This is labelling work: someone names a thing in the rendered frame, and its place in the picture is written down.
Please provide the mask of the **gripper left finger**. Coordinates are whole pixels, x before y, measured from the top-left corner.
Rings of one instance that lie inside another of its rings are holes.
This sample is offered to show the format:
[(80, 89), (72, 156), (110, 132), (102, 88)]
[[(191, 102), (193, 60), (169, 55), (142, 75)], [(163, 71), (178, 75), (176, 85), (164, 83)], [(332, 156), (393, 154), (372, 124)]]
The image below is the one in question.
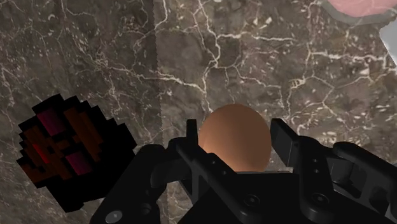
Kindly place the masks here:
[(157, 200), (179, 181), (193, 206), (178, 224), (258, 224), (258, 198), (241, 187), (242, 176), (198, 145), (197, 123), (186, 135), (143, 146), (89, 224), (160, 224)]

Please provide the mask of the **dark red blocky ball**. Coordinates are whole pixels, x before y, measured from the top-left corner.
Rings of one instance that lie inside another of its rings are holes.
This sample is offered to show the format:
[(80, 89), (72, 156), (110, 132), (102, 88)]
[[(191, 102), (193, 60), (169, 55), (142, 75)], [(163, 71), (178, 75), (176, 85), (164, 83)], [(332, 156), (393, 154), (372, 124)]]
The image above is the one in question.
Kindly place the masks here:
[(53, 95), (32, 110), (19, 124), (17, 163), (34, 186), (47, 188), (66, 213), (104, 198), (135, 155), (127, 126), (76, 96)]

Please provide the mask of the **white box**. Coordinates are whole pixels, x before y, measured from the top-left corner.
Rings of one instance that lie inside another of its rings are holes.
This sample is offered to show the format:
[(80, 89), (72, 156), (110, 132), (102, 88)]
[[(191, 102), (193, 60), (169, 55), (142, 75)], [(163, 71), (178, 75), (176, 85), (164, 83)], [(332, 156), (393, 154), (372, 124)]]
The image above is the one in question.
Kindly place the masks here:
[(379, 37), (397, 66), (397, 19), (381, 28)]

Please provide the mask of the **pink plate with grey rim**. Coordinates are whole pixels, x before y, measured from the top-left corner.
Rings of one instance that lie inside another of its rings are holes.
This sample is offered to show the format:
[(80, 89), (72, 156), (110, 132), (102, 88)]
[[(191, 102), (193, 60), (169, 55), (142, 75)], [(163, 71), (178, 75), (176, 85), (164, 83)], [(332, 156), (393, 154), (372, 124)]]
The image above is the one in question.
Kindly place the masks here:
[(365, 25), (384, 22), (397, 15), (397, 0), (318, 0), (339, 22)]

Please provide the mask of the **brown egg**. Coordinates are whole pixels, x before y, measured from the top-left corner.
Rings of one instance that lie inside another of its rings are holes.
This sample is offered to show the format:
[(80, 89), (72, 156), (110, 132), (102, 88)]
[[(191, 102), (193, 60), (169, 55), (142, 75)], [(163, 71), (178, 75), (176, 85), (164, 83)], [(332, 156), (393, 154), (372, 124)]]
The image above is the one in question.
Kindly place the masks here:
[(262, 172), (272, 149), (270, 129), (254, 109), (228, 104), (214, 110), (198, 132), (198, 145), (236, 172)]

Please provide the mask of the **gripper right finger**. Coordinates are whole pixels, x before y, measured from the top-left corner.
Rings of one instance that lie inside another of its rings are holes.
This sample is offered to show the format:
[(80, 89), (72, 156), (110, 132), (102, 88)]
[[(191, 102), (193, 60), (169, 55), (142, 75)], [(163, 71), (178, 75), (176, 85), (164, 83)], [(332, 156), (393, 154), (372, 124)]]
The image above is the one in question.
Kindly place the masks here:
[(331, 148), (300, 136), (282, 119), (272, 147), (299, 177), (302, 214), (315, 224), (397, 224), (397, 167), (357, 144)]

